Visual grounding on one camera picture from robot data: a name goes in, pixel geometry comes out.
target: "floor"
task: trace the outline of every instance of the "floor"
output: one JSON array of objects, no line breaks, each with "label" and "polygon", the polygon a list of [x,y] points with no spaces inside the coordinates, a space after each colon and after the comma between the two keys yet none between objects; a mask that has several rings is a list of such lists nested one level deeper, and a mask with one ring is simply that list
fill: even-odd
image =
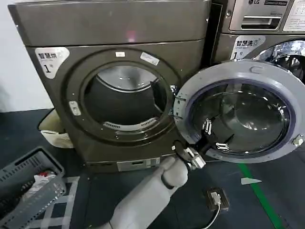
[{"label": "floor", "polygon": [[[117,174],[90,174],[73,149],[49,145],[37,130],[48,110],[0,114],[0,167],[37,146],[43,146],[64,166],[67,177],[80,176],[71,229],[94,228],[107,222],[115,205],[153,169]],[[305,228],[305,148],[278,160],[247,165],[268,205],[281,220],[274,225],[250,185],[241,185],[244,177],[237,164],[211,162],[189,175],[185,186],[150,229],[199,229],[211,219],[203,192],[211,187],[225,190],[230,207],[220,213],[212,229],[303,229]]]}]

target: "plastic laundry basket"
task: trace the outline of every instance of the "plastic laundry basket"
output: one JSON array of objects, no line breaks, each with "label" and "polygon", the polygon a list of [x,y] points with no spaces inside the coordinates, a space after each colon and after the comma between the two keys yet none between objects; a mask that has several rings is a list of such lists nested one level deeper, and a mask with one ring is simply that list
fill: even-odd
[{"label": "plastic laundry basket", "polygon": [[[34,183],[34,175],[45,170],[52,170],[56,177],[45,184],[38,192],[25,201],[20,200],[26,189]],[[0,207],[6,209],[0,220],[0,228],[23,229],[40,215],[52,202],[66,192],[62,180],[63,167],[43,148],[36,148],[25,156],[0,170]],[[10,193],[10,198],[20,200],[12,207],[12,201],[1,193]]]}]

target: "open washer door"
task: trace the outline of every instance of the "open washer door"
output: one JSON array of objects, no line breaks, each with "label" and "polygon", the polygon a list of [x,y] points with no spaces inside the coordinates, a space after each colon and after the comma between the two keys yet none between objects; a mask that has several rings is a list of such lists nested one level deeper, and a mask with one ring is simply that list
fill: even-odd
[{"label": "open washer door", "polygon": [[216,144],[207,155],[236,163],[284,156],[303,143],[305,85],[288,70],[267,62],[240,60],[204,69],[190,78],[174,101],[176,126],[189,144],[212,120]]}]

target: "white sticker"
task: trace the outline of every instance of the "white sticker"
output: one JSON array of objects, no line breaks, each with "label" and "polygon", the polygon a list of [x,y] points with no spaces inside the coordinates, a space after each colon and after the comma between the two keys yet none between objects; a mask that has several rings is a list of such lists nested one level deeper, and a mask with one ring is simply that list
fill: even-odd
[{"label": "white sticker", "polygon": [[41,130],[41,134],[52,146],[59,148],[74,148],[67,133],[59,134],[51,130]]},{"label": "white sticker", "polygon": [[235,44],[231,53],[231,60],[240,60],[259,47],[265,42],[265,36],[259,35],[242,35],[238,36],[235,40]]},{"label": "white sticker", "polygon": [[147,54],[145,52],[142,52],[140,58],[144,61],[147,61],[148,63],[151,63],[151,64],[155,65],[155,66],[157,66],[158,63],[159,63],[159,59],[157,59],[157,58],[155,58],[155,57],[153,57],[150,54]]},{"label": "white sticker", "polygon": [[116,57],[125,57],[125,52],[115,52]]},{"label": "white sticker", "polygon": [[65,47],[36,48],[35,53],[45,76],[54,79],[61,64],[70,52]]},{"label": "white sticker", "polygon": [[305,32],[305,1],[295,0],[283,31]]}]

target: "second washing machine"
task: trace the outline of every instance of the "second washing machine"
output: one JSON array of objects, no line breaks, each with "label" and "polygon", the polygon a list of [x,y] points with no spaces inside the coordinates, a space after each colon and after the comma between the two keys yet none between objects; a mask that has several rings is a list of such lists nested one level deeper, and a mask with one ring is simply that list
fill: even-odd
[{"label": "second washing machine", "polygon": [[305,1],[213,0],[205,64],[257,59],[302,78],[305,66]]}]

